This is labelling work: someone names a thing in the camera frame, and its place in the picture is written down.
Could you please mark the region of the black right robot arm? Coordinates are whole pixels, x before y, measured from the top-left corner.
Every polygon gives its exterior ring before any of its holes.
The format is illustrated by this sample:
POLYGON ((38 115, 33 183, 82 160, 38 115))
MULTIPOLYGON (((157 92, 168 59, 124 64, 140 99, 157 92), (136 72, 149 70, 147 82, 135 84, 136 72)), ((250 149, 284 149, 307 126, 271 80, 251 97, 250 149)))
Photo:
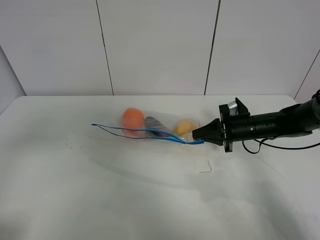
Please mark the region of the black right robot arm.
POLYGON ((225 152, 230 153, 234 142, 254 140, 262 146, 267 140, 311 135, 320 128, 320 93, 316 92, 305 103, 258 115, 250 114, 236 98, 229 104, 220 105, 219 113, 219 118, 193 130, 192 138, 223 146, 225 152))

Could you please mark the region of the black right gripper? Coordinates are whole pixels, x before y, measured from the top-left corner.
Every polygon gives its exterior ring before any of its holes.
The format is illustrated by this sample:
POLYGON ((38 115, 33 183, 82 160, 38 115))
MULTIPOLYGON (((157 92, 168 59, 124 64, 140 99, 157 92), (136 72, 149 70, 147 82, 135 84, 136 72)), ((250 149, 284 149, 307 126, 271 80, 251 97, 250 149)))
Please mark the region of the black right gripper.
POLYGON ((192 131, 193 139, 201 139, 206 143, 211 143, 217 146, 224 146, 226 153, 233 151, 233 129, 236 127, 236 121, 245 121, 250 117, 248 108, 236 97, 235 100, 238 106, 238 115, 230 116, 228 104, 219 106, 220 119, 216 118, 212 122, 197 128, 192 131))

